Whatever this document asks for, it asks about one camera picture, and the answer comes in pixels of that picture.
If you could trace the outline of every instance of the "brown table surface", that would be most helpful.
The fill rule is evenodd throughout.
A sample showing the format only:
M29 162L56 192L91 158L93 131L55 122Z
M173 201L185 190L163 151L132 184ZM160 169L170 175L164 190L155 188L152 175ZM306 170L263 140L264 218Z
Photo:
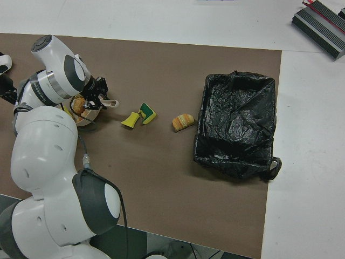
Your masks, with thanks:
M9 54L8 75L18 83L44 69L30 53L40 36L0 33L0 51ZM123 192L132 228L259 258L267 184L240 182L193 162L196 126L175 133L174 117L201 105L205 77L237 71L271 76L278 85L281 51L232 47L59 37L82 56L94 77L103 76L108 96L120 101L101 111L98 130L82 133L93 169ZM26 198L10 178L12 105L0 100L0 193ZM120 122L147 103L157 117L128 129ZM76 168L81 168L78 144Z

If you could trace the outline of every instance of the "red wire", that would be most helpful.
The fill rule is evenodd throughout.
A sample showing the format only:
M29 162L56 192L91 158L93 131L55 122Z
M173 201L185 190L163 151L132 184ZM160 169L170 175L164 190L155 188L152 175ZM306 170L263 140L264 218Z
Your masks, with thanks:
M313 7L311 4L305 3L303 2L303 4L307 7L309 7L310 9L312 9L314 12L318 13L323 19L325 19L326 21L328 21L331 25L333 25L334 27L336 27L338 30L340 30L342 33L345 34L345 31L340 28L338 25L336 25L335 23L333 23L330 19L328 19L326 16L324 16L322 13L320 13L315 7Z

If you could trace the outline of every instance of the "cable connector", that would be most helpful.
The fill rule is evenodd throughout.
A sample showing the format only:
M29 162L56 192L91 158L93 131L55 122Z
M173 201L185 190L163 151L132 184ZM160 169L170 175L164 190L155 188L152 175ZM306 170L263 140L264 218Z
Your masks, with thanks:
M82 165L84 168L91 169L90 156L87 153L82 157Z

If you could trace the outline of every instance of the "gray floor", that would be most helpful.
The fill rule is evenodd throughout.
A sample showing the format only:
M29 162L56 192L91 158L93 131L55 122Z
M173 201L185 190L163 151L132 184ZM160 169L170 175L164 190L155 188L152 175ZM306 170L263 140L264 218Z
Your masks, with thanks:
M7 208L9 205L18 201L15 198L8 197L0 194L0 213ZM126 242L124 237L125 228L123 226L116 226L107 233L93 237L91 239L91 244L98 249L102 250L110 257L113 258L124 258ZM183 259L194 259L194 254L191 253L192 248L195 252L197 259L208 259L212 255L212 259L243 259L248 257L243 257L235 254L225 253L217 249L200 246L197 244L190 244L183 241L174 240L169 237L156 235L152 233L146 233L140 230L128 229L129 237L129 253L128 259L143 259L146 255L150 253L162 253L167 250L170 251L169 254L184 254ZM180 250L172 251L171 247L173 244L178 244ZM8 258L8 256L0 250L0 259Z

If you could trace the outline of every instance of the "black cable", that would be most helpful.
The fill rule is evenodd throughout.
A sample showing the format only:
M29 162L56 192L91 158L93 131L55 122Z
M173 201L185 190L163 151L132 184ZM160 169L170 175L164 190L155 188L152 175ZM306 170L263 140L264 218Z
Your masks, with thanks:
M81 116L81 115L79 115L79 114L77 114L77 113L75 112L75 110L74 110L73 107L72 107L72 103L73 103L74 99L75 99L75 96L73 96L72 99L71 99L71 101L70 101L70 109L71 109L71 111L72 111L76 116L81 117L82 119L87 120L87 121L91 122L91 123L94 125L94 128L93 128L93 129L84 129L84 128L79 128L79 129L80 129L81 131L87 131L87 132L91 132L91 131L97 130L97 123L95 123L93 120L87 119L87 118L85 118L84 116Z
M209 259L211 259L212 257L214 257L217 253L219 253L220 252L220 250L218 251L218 252L215 252L213 255L211 255L210 257L209 257Z
M194 258L195 258L195 259L197 259L197 258L196 258L196 254L195 254L195 252L194 252L194 248L193 248L192 244L191 244L191 243L189 243L189 245L190 245L190 247L192 248L192 251L193 251L193 254L194 254Z
M119 195L119 198L120 198L120 202L121 202L121 208L122 208L122 214L123 214L123 222L125 224L125 240L126 240L126 259L128 259L128 250L129 250L129 240L128 240L128 225L127 225L127 216L126 216L126 210L125 210L125 202L123 201L123 197L122 197L122 194L121 194L121 191L120 189L115 185L113 184L112 182L110 182L109 180L103 178L102 176L100 176L99 174L97 174L94 170L91 170L91 169L88 169L88 168L85 168L83 169L83 172L87 172L89 173L90 175L96 177L96 178L99 178L101 179L102 181L104 181L105 183L109 184L110 186L112 186L116 192L118 193Z
M84 139L78 134L78 139L80 140L82 147L84 148L84 154L87 154L87 148Z

